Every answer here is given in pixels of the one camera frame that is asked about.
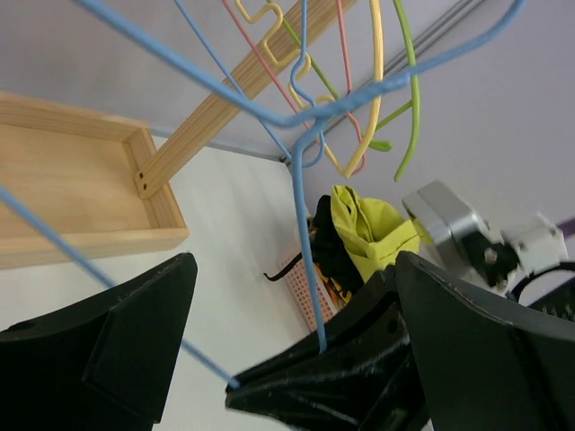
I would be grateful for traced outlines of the yellow-green trousers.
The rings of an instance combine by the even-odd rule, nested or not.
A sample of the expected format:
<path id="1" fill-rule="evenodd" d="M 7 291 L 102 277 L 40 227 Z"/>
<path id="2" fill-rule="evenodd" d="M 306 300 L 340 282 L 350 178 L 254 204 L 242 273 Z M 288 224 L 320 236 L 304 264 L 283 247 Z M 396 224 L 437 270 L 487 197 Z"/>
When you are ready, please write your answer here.
<path id="1" fill-rule="evenodd" d="M 421 232 L 389 203 L 362 198 L 352 187 L 335 185 L 331 192 L 332 222 L 363 281 L 393 265 L 402 251 L 419 253 Z"/>

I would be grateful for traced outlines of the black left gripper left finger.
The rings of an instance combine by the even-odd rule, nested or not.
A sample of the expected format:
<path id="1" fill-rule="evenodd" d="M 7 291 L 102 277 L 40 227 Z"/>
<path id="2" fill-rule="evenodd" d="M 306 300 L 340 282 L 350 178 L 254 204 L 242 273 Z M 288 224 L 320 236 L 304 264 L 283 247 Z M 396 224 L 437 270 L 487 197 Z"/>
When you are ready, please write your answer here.
<path id="1" fill-rule="evenodd" d="M 163 416 L 197 280 L 180 253 L 1 333 L 3 430 L 150 430 Z"/>

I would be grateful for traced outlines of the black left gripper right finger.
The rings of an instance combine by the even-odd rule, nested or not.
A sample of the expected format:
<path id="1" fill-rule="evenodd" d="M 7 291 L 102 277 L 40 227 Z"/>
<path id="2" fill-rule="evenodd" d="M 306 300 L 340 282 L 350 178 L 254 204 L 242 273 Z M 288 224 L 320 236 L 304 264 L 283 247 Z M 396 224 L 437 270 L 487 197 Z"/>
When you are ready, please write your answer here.
<path id="1" fill-rule="evenodd" d="M 574 428 L 572 279 L 522 305 L 411 252 L 395 277 L 434 429 Z"/>

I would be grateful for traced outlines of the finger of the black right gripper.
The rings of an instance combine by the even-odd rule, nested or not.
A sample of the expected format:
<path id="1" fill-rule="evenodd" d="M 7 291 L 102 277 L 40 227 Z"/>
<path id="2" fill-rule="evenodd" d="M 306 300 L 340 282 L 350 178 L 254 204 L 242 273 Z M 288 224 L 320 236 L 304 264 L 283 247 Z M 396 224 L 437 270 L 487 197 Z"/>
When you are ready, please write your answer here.
<path id="1" fill-rule="evenodd" d="M 395 271 L 377 271 L 324 326 L 236 376 L 227 409 L 296 430 L 421 430 L 429 423 L 397 292 Z"/>

